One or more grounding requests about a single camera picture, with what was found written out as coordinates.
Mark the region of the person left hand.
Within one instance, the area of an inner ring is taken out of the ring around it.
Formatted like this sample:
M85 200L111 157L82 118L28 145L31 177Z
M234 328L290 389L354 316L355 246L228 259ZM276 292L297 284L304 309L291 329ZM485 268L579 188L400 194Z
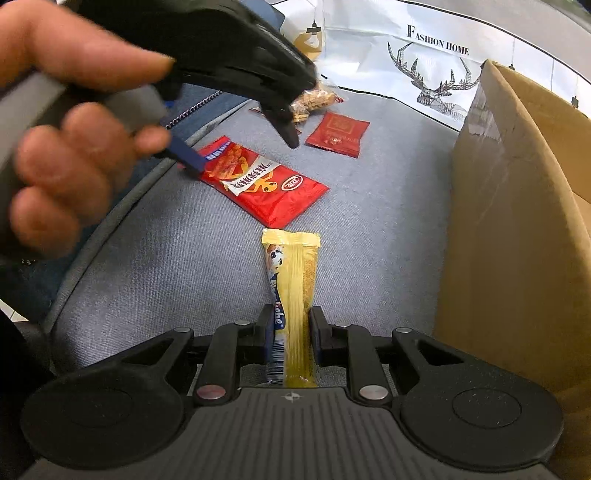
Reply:
M50 1L11 1L1 8L2 86L36 68L64 83L115 92L155 83L173 63ZM58 127L28 130L14 154L25 185L9 210L15 236L41 257L66 255L84 227L105 217L135 163L168 143L161 126L130 133L98 103L73 107Z

